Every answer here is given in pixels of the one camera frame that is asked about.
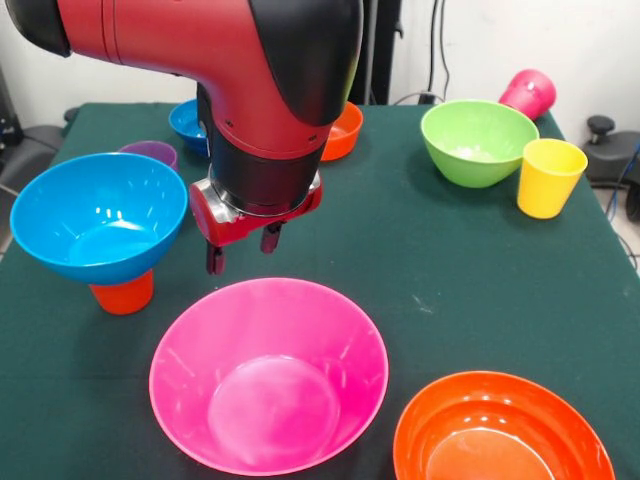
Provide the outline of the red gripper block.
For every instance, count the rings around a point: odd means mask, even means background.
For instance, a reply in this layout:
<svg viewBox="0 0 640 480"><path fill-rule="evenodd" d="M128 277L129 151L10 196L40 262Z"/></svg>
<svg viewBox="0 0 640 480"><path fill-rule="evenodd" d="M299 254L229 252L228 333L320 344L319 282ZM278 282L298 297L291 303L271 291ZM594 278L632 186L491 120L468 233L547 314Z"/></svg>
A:
<svg viewBox="0 0 640 480"><path fill-rule="evenodd" d="M225 270L225 255L222 247L263 229L260 249L272 254L279 242L283 224L315 210L322 199L322 182L315 173L308 193L295 209L280 215L262 215L248 212L232 204L233 197L215 184L211 177L192 183L189 188L189 205L198 228L208 241L206 248L206 271L209 275L220 275Z"/></svg>

